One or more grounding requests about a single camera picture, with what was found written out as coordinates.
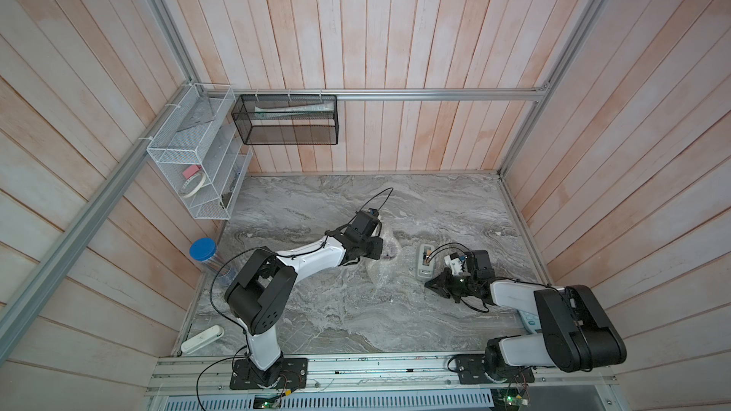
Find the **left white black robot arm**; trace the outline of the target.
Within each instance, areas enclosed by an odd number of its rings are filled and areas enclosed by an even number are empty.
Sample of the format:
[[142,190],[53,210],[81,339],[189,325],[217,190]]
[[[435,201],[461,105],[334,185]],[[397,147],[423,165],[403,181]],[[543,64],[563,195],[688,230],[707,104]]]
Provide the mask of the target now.
[[323,239],[286,251],[255,249],[225,293],[225,302],[247,337],[249,355],[234,363],[238,378],[273,386],[285,376],[276,323],[296,284],[321,271],[381,258],[384,241],[377,209],[359,210]]

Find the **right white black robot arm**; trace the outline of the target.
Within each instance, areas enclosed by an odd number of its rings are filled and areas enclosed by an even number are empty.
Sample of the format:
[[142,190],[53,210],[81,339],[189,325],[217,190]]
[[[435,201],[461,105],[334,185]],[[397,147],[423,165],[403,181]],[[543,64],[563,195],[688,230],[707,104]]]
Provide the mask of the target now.
[[565,373],[590,372],[626,361],[624,340],[589,287],[552,287],[496,274],[485,250],[460,244],[425,249],[418,264],[425,287],[457,304],[480,301],[476,312],[493,307],[517,311],[527,334],[491,339],[482,355],[455,357],[462,384],[506,384],[533,380],[534,367]]

